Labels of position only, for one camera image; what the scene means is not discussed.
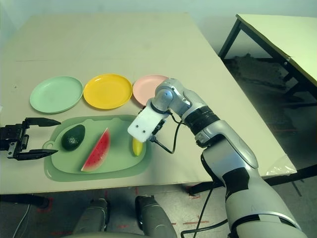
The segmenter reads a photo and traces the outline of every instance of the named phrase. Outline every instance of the table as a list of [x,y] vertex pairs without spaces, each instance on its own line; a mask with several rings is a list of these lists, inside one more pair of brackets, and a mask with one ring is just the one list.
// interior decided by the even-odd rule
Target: table
[[286,96],[309,91],[317,98],[317,18],[252,14],[237,14],[236,17],[219,57],[225,58],[243,30],[289,72],[284,81],[292,77],[298,80]]
[[[76,77],[83,84],[102,73],[117,73],[132,83],[147,74],[179,79],[196,91],[254,151],[260,174],[295,172],[285,152],[244,95],[220,58],[186,13],[61,14],[32,16],[2,52],[1,126],[25,117],[63,121],[79,116],[136,115],[132,99],[114,110],[89,107],[82,98],[66,112],[44,115],[33,110],[29,96],[41,81],[56,75]],[[172,145],[172,119],[158,139]],[[28,149],[41,148],[54,127],[33,126]],[[44,173],[43,159],[17,161],[0,153],[0,193],[84,190],[106,187],[210,181],[200,162],[202,149],[182,126],[176,152],[170,155],[152,144],[147,169],[136,176],[90,181],[57,182]]]

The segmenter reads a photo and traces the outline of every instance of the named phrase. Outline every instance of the green plate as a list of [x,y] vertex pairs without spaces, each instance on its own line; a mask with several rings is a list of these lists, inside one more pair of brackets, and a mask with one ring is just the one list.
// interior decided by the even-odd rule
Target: green plate
[[42,113],[60,113],[73,107],[83,95],[83,85],[69,76],[58,76],[38,84],[30,96],[31,106]]
[[[45,158],[44,170],[46,176],[55,181],[81,181],[122,178],[141,173],[150,162],[151,145],[149,142],[145,143],[142,154],[139,157],[133,155],[132,137],[126,132],[125,127],[128,127],[134,118],[135,116],[119,115],[80,117],[63,121],[53,132],[50,141],[46,142],[43,146],[43,148],[48,148],[49,144],[52,144],[53,148],[59,149],[57,153]],[[71,152],[65,151],[60,146],[60,137],[64,132],[77,124],[83,124],[85,127],[88,127],[86,128],[88,135],[85,135],[84,141],[76,149],[78,152],[76,152],[76,150]],[[98,137],[98,133],[102,133],[105,127],[110,129],[111,137],[110,151],[105,162],[93,172],[81,172],[80,169],[85,158],[87,158],[86,155],[90,153],[92,148],[86,149],[86,155],[79,149],[81,147],[85,149],[89,143],[91,143],[90,146],[93,147],[93,143],[95,143],[98,138],[91,138]]]

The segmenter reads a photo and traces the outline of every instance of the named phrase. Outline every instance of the cutting board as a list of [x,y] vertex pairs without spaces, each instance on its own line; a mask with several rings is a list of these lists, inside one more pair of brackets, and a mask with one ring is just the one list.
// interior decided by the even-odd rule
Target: cutting board
[[[107,172],[115,172],[125,170],[140,163],[146,153],[146,143],[144,143],[141,155],[135,156],[132,150],[132,136],[128,134],[127,129],[131,124],[131,120],[124,120],[112,117],[104,120],[86,119],[78,123],[74,119],[67,120],[66,123],[59,125],[58,134],[54,140],[47,141],[44,148],[58,150],[57,153],[51,155],[53,166],[65,173],[71,174],[99,174]],[[77,125],[85,127],[85,137],[78,148],[73,151],[66,151],[61,145],[61,138],[71,128]],[[110,150],[103,164],[92,172],[82,172],[81,168],[87,160],[96,142],[108,128],[110,132]]]

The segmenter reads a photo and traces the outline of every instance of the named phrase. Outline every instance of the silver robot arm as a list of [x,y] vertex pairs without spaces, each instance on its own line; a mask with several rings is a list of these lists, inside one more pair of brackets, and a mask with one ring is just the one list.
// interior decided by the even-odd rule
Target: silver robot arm
[[144,142],[158,123],[173,110],[195,135],[204,168],[214,181],[222,183],[230,238],[306,238],[281,199],[259,175],[258,162],[248,145],[220,120],[193,91],[169,78],[156,89],[128,128]]

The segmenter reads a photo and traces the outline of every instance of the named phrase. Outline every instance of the watermelon slice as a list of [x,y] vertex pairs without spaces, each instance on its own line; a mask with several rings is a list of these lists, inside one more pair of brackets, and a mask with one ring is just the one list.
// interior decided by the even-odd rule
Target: watermelon slice
[[100,137],[88,159],[86,160],[81,171],[91,172],[99,168],[106,159],[106,155],[110,148],[110,133],[108,128],[105,129],[103,135]]

